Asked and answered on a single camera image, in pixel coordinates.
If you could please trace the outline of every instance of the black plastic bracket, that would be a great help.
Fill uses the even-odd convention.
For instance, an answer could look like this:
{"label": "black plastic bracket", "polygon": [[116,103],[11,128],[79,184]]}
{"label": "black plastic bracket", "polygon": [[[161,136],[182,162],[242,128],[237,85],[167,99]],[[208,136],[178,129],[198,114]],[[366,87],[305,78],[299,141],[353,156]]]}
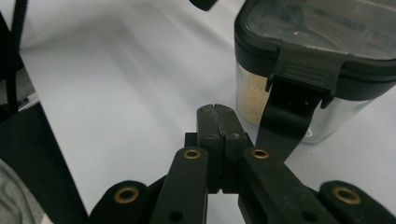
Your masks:
{"label": "black plastic bracket", "polygon": [[255,146],[285,161],[304,138],[321,99],[317,91],[282,80],[274,81]]}
{"label": "black plastic bracket", "polygon": [[320,107],[326,108],[335,96],[338,74],[345,60],[343,54],[284,43],[279,47],[276,66],[265,89],[269,91],[276,79],[306,87],[322,95]]}
{"label": "black plastic bracket", "polygon": [[[240,210],[248,224],[396,223],[389,211],[362,190],[332,181],[316,193],[304,186],[276,153],[253,147],[247,134],[239,141],[235,133],[243,135],[243,130],[231,108],[206,105],[198,109],[197,117],[198,133],[186,133],[185,145],[192,147],[177,152],[167,176],[149,187],[134,181],[115,185],[94,207],[88,223],[203,224],[208,183],[219,176],[219,182],[212,183],[239,194]],[[212,132],[219,135],[219,142],[209,141]],[[206,151],[196,146],[204,140],[213,148]],[[210,166],[218,161],[210,160],[212,153],[219,153],[223,165]]]}

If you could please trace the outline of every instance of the clear plastic container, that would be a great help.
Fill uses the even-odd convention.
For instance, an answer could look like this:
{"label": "clear plastic container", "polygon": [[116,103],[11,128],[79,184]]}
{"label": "clear plastic container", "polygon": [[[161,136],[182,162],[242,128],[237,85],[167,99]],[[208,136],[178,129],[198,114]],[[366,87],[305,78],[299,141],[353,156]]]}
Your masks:
{"label": "clear plastic container", "polygon": [[[235,29],[237,111],[255,125],[260,124],[270,95],[264,90],[266,77],[271,76],[271,66],[268,64],[276,63],[274,55],[277,50],[282,50],[265,47],[268,43],[278,46],[287,43],[367,61],[391,63],[396,59],[396,1],[393,0],[248,0],[235,24],[238,24],[238,29]],[[286,63],[294,63],[292,59],[288,60]],[[332,67],[333,61],[329,58],[326,63],[322,67]],[[262,76],[249,72],[259,70]],[[360,98],[349,96],[357,89],[361,95],[374,92],[373,89],[382,88],[383,83],[390,82],[390,79],[381,78],[395,74],[394,71],[385,72],[385,75],[378,72],[377,76],[376,72],[366,73],[364,69],[357,69],[352,71],[353,76],[349,77],[348,84],[337,82],[336,98],[325,109],[319,106],[315,110],[303,141],[319,142],[378,97],[380,94],[373,94],[373,97],[361,97],[360,101],[349,101]],[[375,85],[365,86],[365,83],[374,83],[374,80]]]}
{"label": "clear plastic container", "polygon": [[344,54],[396,57],[394,0],[256,0],[246,26],[255,35]]}
{"label": "clear plastic container", "polygon": [[[259,126],[262,111],[269,98],[269,92],[265,91],[267,78],[249,73],[239,64],[236,66],[236,70],[236,110],[246,121]],[[303,142],[320,142],[372,101],[347,101],[334,98],[326,109],[321,109],[319,105],[314,112]]]}

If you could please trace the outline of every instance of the transparent container wall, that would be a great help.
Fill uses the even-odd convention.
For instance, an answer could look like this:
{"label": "transparent container wall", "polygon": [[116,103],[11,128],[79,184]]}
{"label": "transparent container wall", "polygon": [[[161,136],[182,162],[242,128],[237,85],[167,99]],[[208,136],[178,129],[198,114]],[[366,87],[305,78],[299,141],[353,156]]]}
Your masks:
{"label": "transparent container wall", "polygon": [[[236,110],[249,123],[259,126],[269,98],[269,93],[265,91],[267,78],[249,73],[239,64],[236,66],[236,75]],[[323,140],[371,102],[334,98],[326,109],[320,109],[319,105],[303,142],[317,143]]]}
{"label": "transparent container wall", "polygon": [[256,0],[249,31],[311,49],[396,58],[395,0]]}

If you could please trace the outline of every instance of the black container lid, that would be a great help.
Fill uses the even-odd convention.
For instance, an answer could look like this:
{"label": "black container lid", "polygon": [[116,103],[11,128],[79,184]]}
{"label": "black container lid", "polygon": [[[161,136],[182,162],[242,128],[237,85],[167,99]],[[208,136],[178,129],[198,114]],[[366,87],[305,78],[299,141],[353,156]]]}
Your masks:
{"label": "black container lid", "polygon": [[396,84],[396,2],[247,0],[235,55],[249,72],[364,101]]}

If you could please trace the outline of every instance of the white backdrop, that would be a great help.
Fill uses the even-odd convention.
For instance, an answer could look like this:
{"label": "white backdrop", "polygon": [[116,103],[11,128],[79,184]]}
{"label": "white backdrop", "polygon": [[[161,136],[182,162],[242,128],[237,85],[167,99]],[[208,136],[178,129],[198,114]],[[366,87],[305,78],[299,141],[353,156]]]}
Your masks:
{"label": "white backdrop", "polygon": [[[112,185],[165,175],[195,111],[235,108],[233,20],[188,0],[31,0],[21,56],[88,212]],[[12,0],[0,9],[10,22]],[[309,187],[344,180],[396,214],[396,89],[287,160]],[[256,128],[242,121],[255,139]],[[207,223],[242,223],[236,196],[211,195]]]}

